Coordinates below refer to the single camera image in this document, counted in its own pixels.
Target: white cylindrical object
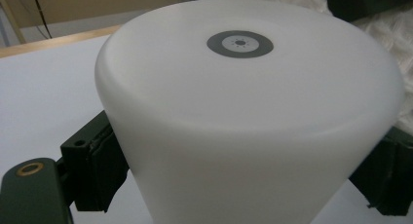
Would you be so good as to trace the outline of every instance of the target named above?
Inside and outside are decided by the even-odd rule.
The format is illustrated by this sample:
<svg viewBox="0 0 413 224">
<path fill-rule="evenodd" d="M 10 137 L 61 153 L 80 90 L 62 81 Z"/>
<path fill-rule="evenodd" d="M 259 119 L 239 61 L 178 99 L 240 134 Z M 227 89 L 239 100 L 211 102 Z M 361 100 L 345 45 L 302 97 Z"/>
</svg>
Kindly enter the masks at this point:
<svg viewBox="0 0 413 224">
<path fill-rule="evenodd" d="M 103 46 L 95 80 L 155 224 L 307 224 L 403 100 L 372 38 L 259 0 L 133 19 Z"/>
</svg>

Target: white table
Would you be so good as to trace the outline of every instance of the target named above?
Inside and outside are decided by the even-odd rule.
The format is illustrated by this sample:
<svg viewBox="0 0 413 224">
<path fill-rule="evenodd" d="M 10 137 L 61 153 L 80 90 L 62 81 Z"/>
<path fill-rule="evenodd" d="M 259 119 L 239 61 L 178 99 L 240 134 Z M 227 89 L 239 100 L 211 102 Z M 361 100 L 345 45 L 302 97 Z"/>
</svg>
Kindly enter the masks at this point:
<svg viewBox="0 0 413 224">
<path fill-rule="evenodd" d="M 94 61 L 106 39 L 0 59 L 1 176 L 32 158 L 57 160 L 60 144 L 102 110 L 94 87 Z M 367 204 L 348 181 L 312 224 L 413 223 L 413 208 L 407 217 L 387 217 Z M 78 212 L 74 205 L 71 209 L 77 224 L 152 223 L 131 175 L 106 214 Z"/>
</svg>

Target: white fabric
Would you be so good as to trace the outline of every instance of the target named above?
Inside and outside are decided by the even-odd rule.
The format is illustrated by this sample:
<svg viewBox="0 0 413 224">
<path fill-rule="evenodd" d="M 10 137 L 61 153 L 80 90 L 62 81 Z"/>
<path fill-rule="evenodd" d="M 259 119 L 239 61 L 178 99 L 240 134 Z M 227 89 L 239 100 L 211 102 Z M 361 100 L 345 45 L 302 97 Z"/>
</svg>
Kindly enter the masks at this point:
<svg viewBox="0 0 413 224">
<path fill-rule="evenodd" d="M 271 0 L 309 8 L 332 15 L 327 0 Z M 395 124 L 413 134 L 413 4 L 360 19 L 354 25 L 380 42 L 397 60 L 403 74 L 406 100 Z"/>
</svg>

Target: brass ring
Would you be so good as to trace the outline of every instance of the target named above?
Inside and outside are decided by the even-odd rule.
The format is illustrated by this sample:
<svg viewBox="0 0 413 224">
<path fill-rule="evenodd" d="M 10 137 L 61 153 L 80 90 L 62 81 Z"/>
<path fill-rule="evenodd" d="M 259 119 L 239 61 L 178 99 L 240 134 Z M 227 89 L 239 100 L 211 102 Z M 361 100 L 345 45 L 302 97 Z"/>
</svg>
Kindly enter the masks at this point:
<svg viewBox="0 0 413 224">
<path fill-rule="evenodd" d="M 42 170 L 45 165 L 43 163 L 31 163 L 18 169 L 18 176 L 28 176 Z"/>
</svg>

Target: beige wall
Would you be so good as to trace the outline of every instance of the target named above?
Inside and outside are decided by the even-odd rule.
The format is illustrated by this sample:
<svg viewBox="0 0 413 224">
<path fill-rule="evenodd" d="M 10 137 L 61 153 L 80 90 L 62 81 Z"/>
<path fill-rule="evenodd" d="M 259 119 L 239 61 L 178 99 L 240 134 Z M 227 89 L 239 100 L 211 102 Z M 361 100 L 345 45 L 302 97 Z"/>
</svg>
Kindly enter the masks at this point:
<svg viewBox="0 0 413 224">
<path fill-rule="evenodd" d="M 182 1 L 187 0 L 39 0 L 47 23 L 156 9 Z M 42 24 L 34 0 L 6 0 L 6 2 L 19 27 Z"/>
</svg>

